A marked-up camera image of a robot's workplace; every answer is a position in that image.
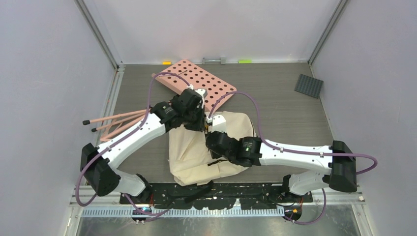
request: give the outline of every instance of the black joint housing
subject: black joint housing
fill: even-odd
[[[98,151],[91,143],[85,145],[81,152],[80,171],[82,171],[96,155],[98,155]],[[84,177],[99,197],[111,193],[117,187],[120,180],[120,176],[110,168],[103,157],[99,157],[94,161],[87,169]]]
[[[186,88],[182,91],[181,95],[175,96],[171,100],[172,108],[176,110],[180,116],[194,111],[201,102],[201,96],[190,88]]]
[[[210,151],[226,157],[233,164],[244,167],[261,165],[259,161],[262,157],[259,153],[261,144],[262,140],[257,137],[244,137],[238,141],[219,131],[211,132],[206,137],[206,146]]]
[[[184,121],[168,102],[157,103],[151,108],[150,113],[157,115],[161,119],[160,123],[165,125],[165,132],[178,128]]]
[[[282,179],[282,187],[281,187],[282,193],[290,192],[290,178],[291,178],[291,175],[286,175]]]
[[[352,153],[342,141],[333,141],[332,149],[333,153]],[[336,191],[345,193],[356,192],[356,158],[334,156],[330,176],[324,176],[323,181],[328,183],[328,186]]]

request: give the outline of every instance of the gray rubber mat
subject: gray rubber mat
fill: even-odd
[[[322,85],[322,80],[301,74],[294,90],[310,97],[319,98]]]

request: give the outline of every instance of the green object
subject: green object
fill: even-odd
[[[239,64],[252,63],[252,60],[238,60]]]

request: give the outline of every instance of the silver bracket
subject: silver bracket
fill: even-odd
[[[221,65],[224,65],[224,64],[226,64],[226,58],[221,57],[220,59],[210,59],[210,60],[207,60],[206,58],[203,58],[202,63],[203,63],[203,65],[205,65],[206,63],[207,64],[209,64],[209,63],[220,63]]]

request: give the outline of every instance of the white ruler strip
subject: white ruler strip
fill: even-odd
[[[133,215],[132,206],[91,206],[84,208],[82,217],[138,217]],[[163,212],[163,209],[152,208],[152,213]],[[257,217],[257,216],[284,216],[284,208],[277,206],[276,209],[250,209],[242,210],[239,206],[231,209],[222,210],[197,210],[195,208],[187,210],[172,209],[162,215],[165,218],[182,217]]]

